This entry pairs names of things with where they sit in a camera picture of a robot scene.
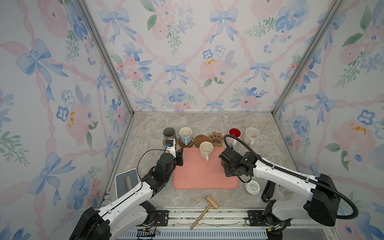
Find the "red interior white mug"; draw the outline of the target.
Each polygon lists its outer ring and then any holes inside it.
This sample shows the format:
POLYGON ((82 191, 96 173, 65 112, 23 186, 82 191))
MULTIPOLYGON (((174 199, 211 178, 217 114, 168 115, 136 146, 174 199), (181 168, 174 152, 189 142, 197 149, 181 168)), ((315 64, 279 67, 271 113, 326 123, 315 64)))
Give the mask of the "red interior white mug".
MULTIPOLYGON (((234 137, 240 139, 240 137, 242 135, 242 132, 238 128, 231 128, 229 130, 229 135, 234 136, 234 137)), ((228 143, 231 146, 236 146, 236 144, 238 143, 238 141, 233 139, 233 138, 227 138, 227 140, 228 140, 228 143)))

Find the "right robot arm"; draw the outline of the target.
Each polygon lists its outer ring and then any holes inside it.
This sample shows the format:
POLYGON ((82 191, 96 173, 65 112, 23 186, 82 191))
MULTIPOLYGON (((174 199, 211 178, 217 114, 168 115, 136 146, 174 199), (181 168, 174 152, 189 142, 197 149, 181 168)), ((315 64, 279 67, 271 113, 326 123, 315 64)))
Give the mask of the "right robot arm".
POLYGON ((313 176, 275 165, 251 152, 240 155, 232 147, 225 148, 219 158, 228 177, 245 175, 263 178, 299 195, 299 198, 288 201, 270 200, 263 212, 268 225, 292 219, 312 219, 327 227, 335 226, 340 197, 318 185, 324 183, 326 187, 333 187, 330 178, 317 180, 313 176))

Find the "paw shaped wooden coaster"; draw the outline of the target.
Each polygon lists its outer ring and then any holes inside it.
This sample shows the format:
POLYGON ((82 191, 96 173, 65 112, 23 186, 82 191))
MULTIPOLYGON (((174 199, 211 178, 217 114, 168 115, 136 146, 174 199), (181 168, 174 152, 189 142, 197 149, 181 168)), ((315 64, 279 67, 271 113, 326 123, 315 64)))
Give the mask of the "paw shaped wooden coaster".
POLYGON ((224 143, 224 135, 220 132, 212 132, 208 136, 210 142, 214 147, 222 147, 224 143))

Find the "blue handled cream mug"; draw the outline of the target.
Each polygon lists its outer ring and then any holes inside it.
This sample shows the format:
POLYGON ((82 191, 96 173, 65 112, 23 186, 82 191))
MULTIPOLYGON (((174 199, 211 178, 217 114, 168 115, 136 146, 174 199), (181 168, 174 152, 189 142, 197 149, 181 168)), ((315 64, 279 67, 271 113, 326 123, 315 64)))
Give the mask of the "blue handled cream mug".
POLYGON ((185 145, 188 145, 192 139, 192 129, 189 127, 183 127, 179 131, 181 140, 185 145))

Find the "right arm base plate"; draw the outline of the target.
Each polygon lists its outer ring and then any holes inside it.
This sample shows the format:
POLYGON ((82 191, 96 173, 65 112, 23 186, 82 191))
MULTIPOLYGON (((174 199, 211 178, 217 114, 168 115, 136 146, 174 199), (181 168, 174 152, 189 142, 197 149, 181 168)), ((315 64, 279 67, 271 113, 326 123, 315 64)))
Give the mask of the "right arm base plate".
POLYGON ((292 219, 279 220, 272 214, 265 216, 263 210, 249 210, 247 215, 245 222, 250 227, 284 227, 285 225, 290 226, 292 221, 292 219))

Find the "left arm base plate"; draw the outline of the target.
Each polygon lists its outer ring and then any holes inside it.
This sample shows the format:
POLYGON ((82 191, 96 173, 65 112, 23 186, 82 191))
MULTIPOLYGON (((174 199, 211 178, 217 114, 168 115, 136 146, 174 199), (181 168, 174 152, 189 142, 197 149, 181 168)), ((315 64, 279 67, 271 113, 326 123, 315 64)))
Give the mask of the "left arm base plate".
POLYGON ((142 226, 145 227, 166 227, 169 221, 169 213, 168 210, 155 210, 148 214, 142 226))

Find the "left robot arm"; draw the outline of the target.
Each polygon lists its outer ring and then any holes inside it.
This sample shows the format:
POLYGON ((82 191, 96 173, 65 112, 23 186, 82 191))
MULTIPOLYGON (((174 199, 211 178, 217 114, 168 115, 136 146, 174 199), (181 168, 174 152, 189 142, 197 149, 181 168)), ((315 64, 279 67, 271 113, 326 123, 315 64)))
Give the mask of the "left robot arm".
POLYGON ((129 192, 98 210, 83 212, 71 240, 115 240, 138 225, 150 225, 156 208, 149 200, 168 183, 177 166, 183 165, 183 148, 167 148, 157 165, 129 192))

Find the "dark brown glossy coaster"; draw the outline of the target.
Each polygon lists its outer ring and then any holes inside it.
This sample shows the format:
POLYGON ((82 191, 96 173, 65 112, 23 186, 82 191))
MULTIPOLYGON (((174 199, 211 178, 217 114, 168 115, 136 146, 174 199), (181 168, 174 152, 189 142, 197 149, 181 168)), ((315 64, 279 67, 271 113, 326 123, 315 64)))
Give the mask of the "dark brown glossy coaster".
POLYGON ((181 140, 181 138, 178 139, 178 144, 181 148, 191 148, 194 146, 195 142, 194 142, 194 138, 191 139, 190 143, 188 145, 185 145, 183 143, 183 141, 181 140))

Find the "brown cork round coaster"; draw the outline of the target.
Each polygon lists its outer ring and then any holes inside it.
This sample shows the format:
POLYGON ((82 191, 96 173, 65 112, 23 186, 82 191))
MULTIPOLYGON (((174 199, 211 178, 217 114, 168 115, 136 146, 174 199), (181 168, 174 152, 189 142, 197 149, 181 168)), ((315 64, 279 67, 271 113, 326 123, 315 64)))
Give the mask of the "brown cork round coaster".
POLYGON ((200 147, 201 143, 203 142, 210 142, 210 139, 209 137, 205 136, 205 135, 198 135, 194 138, 194 144, 197 148, 200 147))

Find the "grey mug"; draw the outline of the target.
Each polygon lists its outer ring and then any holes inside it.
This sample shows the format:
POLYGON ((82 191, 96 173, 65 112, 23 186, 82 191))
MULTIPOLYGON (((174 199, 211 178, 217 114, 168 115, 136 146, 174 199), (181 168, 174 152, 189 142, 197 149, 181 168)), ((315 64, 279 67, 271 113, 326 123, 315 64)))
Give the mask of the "grey mug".
POLYGON ((176 130, 174 128, 165 128, 163 130, 163 136, 165 140, 177 139, 176 130))

